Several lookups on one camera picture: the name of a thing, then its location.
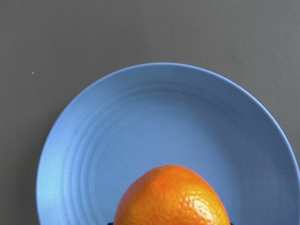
gray table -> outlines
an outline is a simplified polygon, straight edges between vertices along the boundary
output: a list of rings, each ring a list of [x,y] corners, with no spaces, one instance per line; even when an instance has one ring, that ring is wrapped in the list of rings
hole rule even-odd
[[[85,87],[156,61],[217,72],[275,117],[300,160],[298,0],[0,3],[0,224],[38,224],[35,179],[53,123]]]

tabletop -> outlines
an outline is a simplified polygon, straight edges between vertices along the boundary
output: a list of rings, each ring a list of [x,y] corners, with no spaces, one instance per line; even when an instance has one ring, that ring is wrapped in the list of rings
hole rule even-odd
[[[0,3],[0,224],[38,224],[45,139],[99,78],[185,63],[237,83],[273,115],[300,160],[300,2],[90,0]]]

orange fruit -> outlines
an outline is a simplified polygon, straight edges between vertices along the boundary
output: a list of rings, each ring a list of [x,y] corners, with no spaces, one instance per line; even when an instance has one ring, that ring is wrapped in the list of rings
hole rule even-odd
[[[230,225],[212,187],[179,165],[156,167],[137,179],[117,207],[114,225]]]

orange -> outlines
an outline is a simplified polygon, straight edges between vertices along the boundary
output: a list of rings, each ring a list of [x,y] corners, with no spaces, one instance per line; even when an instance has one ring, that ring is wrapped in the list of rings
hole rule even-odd
[[[125,192],[114,225],[230,225],[212,187],[179,165],[156,167]]]

tangerine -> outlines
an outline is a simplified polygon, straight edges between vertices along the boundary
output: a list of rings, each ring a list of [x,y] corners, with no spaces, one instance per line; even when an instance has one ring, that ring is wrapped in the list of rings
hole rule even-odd
[[[179,165],[156,167],[124,193],[114,225],[230,225],[213,188]]]

